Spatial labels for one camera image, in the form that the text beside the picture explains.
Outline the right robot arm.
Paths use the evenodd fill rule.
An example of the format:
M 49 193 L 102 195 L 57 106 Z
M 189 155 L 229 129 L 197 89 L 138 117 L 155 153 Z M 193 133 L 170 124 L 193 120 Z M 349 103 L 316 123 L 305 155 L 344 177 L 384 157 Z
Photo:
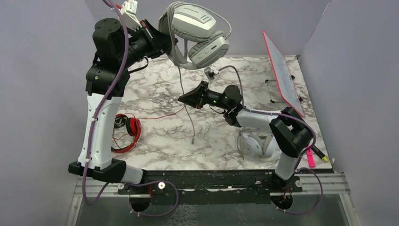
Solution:
M 210 105 L 224 109 L 225 121 L 234 127 L 251 127 L 269 130 L 282 151 L 271 179 L 272 187 L 279 192 L 290 186 L 290 178 L 296 172 L 303 151 L 311 148 L 316 140 L 314 130 L 292 107 L 282 111 L 261 111 L 244 106 L 243 96 L 237 85 L 228 85 L 223 93 L 212 91 L 206 81 L 193 90 L 181 95 L 178 101 L 190 107 L 201 109 Z

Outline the black yellow marker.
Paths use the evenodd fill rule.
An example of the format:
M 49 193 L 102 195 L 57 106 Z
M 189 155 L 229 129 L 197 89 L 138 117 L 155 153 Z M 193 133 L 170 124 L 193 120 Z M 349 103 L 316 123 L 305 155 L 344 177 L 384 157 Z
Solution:
M 328 158 L 326 157 L 326 155 L 319 149 L 317 148 L 315 145 L 312 148 L 312 151 L 323 161 L 328 162 Z

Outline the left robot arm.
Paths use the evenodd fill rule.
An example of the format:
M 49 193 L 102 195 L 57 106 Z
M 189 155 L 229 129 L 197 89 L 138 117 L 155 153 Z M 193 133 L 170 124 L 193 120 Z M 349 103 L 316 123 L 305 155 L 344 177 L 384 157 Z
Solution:
M 112 157 L 111 141 L 115 117 L 130 78 L 128 69 L 145 57 L 157 58 L 171 50 L 171 40 L 147 20 L 141 27 L 123 30 L 118 19 L 105 18 L 95 24 L 93 64 L 86 74 L 88 120 L 78 160 L 68 171 L 109 183 L 130 183 L 143 193 L 148 181 L 140 168 Z

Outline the red headphones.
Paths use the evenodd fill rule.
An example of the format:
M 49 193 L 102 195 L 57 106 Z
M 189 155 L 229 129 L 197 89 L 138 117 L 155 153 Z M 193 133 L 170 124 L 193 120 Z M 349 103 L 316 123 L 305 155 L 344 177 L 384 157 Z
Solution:
M 126 147 L 118 147 L 118 148 L 111 147 L 111 151 L 113 153 L 127 153 L 132 151 L 136 147 L 138 140 L 140 138 L 142 132 L 142 125 L 140 120 L 136 118 L 134 115 L 133 117 L 128 117 L 126 114 L 121 114 L 121 113 L 116 114 L 113 131 L 115 131 L 115 129 L 120 129 L 123 126 L 126 128 L 127 135 L 133 137 L 134 140 L 131 144 L 129 144 Z

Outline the black whiteboard stand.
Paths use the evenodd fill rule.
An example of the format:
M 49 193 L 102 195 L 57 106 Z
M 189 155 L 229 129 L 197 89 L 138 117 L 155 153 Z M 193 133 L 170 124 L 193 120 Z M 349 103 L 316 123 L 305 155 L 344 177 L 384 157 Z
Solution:
M 295 76 L 293 74 L 290 75 L 290 77 L 291 77 L 292 81 L 295 81 Z M 273 90 L 272 90 L 272 84 L 274 84 L 274 83 L 277 84 L 277 81 L 276 80 L 270 80 L 270 79 L 266 79 L 265 80 L 265 84 L 266 84 L 266 87 L 267 87 L 267 91 L 268 91 L 268 95 L 269 95 L 269 98 L 270 98 L 270 102 L 272 104 L 283 103 L 284 102 L 283 99 L 280 100 L 280 99 L 275 98 L 275 96 L 274 96 L 274 93 L 273 93 Z M 298 100 L 299 100 L 300 103 L 302 103 L 303 102 L 302 96 L 299 95 L 298 96 Z

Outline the white gaming headset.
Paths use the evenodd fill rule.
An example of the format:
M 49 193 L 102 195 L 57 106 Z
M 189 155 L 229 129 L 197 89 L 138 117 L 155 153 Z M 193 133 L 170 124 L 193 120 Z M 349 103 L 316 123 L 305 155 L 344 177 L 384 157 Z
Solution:
M 253 158 L 270 158 L 278 144 L 272 134 L 259 136 L 253 129 L 242 129 L 237 138 L 237 149 L 244 156 Z

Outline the pink highlighter marker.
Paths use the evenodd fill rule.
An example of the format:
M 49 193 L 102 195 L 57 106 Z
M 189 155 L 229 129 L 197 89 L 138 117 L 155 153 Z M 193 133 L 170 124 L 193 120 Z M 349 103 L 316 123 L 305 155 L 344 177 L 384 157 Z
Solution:
M 316 167 L 316 163 L 315 163 L 315 160 L 313 158 L 313 151 L 311 149 L 307 150 L 306 155 L 307 155 L 308 166 L 310 168 L 315 168 Z

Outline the pink-framed whiteboard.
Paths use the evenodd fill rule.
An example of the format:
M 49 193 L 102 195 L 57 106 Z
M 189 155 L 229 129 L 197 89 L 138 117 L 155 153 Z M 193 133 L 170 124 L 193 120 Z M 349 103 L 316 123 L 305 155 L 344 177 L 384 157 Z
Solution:
M 301 116 L 304 116 L 304 111 L 285 56 L 271 40 L 266 31 L 262 31 L 262 34 L 282 100 L 294 108 Z

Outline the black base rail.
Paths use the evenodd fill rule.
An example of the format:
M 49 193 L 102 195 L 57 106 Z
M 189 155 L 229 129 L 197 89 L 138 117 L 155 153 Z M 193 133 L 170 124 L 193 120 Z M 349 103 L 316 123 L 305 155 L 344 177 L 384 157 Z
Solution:
M 153 205 L 269 204 L 273 196 L 303 190 L 298 176 L 282 182 L 271 169 L 149 170 L 144 182 L 147 186 L 120 185 L 118 194 Z

